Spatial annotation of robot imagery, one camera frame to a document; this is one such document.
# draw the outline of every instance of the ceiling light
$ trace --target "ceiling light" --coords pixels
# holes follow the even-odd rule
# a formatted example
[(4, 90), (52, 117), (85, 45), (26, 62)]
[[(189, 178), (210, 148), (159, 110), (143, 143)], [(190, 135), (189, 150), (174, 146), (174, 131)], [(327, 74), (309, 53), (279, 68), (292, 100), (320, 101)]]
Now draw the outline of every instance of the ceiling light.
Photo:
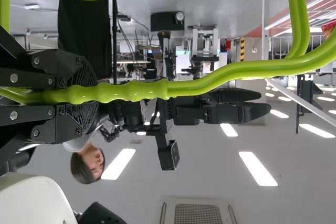
[(319, 136), (322, 136), (324, 138), (334, 138), (335, 136), (333, 134), (330, 134), (324, 130), (321, 130), (319, 128), (316, 128), (310, 124), (307, 124), (307, 123), (301, 123), (299, 124), (300, 127), (304, 128), (305, 130), (307, 131), (310, 131), (316, 135), (319, 135)]
[(333, 89), (333, 88), (320, 88), (320, 89), (322, 89), (322, 90), (324, 90), (324, 91), (335, 91), (335, 89)]
[(291, 99), (289, 99), (288, 97), (278, 97), (279, 100), (281, 101), (285, 101), (285, 102), (290, 102)]
[(333, 102), (333, 101), (335, 101), (335, 99), (327, 98), (327, 97), (317, 97), (317, 99), (322, 100), (322, 101), (328, 101), (328, 102)]
[(224, 131), (226, 136), (238, 136), (237, 132), (235, 129), (228, 123), (221, 123), (221, 128)]
[(276, 115), (279, 118), (288, 118), (289, 117), (288, 115), (286, 115), (286, 114), (284, 114), (280, 111), (277, 111), (277, 110), (271, 110), (270, 113), (273, 114), (273, 115)]
[(239, 152), (239, 155), (259, 186), (278, 186), (253, 152)]
[(101, 179), (116, 180), (135, 153), (134, 149), (123, 149), (106, 168)]

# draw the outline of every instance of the black cable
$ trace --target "black cable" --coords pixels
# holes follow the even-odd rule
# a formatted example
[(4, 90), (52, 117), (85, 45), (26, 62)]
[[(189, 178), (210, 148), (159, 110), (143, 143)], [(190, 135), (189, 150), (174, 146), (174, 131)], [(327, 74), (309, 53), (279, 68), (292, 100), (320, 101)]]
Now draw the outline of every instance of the black cable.
[(157, 117), (158, 111), (159, 111), (159, 106), (158, 106), (158, 103), (156, 103), (156, 105), (155, 105), (155, 112), (154, 112), (154, 115), (152, 116), (152, 118), (150, 120), (150, 127), (149, 127), (149, 129), (152, 129), (154, 127), (154, 122), (155, 122), (155, 119)]
[(143, 57), (150, 58), (150, 59), (152, 59), (152, 60), (163, 61), (163, 60), (159, 60), (159, 59), (152, 58), (152, 57), (150, 57), (150, 56), (145, 56), (145, 55), (143, 55), (143, 54), (140, 54), (140, 55), (143, 56)]
[(112, 9), (112, 32), (113, 32), (113, 84), (117, 84), (117, 0), (113, 1)]
[(138, 23), (139, 25), (143, 26), (144, 28), (146, 28), (148, 31), (151, 31), (148, 27), (146, 27), (143, 23), (140, 23), (139, 21), (137, 21), (135, 18), (129, 16), (129, 15), (125, 15), (124, 13), (121, 13), (121, 12), (118, 12), (120, 13), (121, 15), (124, 15), (124, 16), (128, 16), (130, 17), (132, 20), (134, 20), (136, 23)]
[(121, 25), (120, 25), (120, 22), (119, 22), (119, 19), (117, 19), (117, 21), (118, 21), (118, 25), (119, 25), (119, 28), (120, 28), (120, 31), (121, 31), (121, 34), (124, 36), (124, 39), (125, 39), (125, 41), (126, 41), (126, 44), (127, 44), (127, 46), (128, 46), (128, 49), (130, 50), (130, 53), (132, 54), (132, 58), (133, 58), (133, 64), (134, 64), (134, 68), (135, 68), (135, 74), (137, 73), (137, 69), (136, 69), (136, 67), (135, 67), (135, 56), (134, 56), (134, 50), (133, 50), (133, 48), (132, 48), (132, 45), (131, 45), (131, 43), (130, 43), (130, 41), (128, 40), (128, 38), (127, 38), (127, 36), (126, 36), (126, 34), (124, 33), (124, 31), (123, 31), (123, 29), (122, 29), (122, 27), (121, 27)]

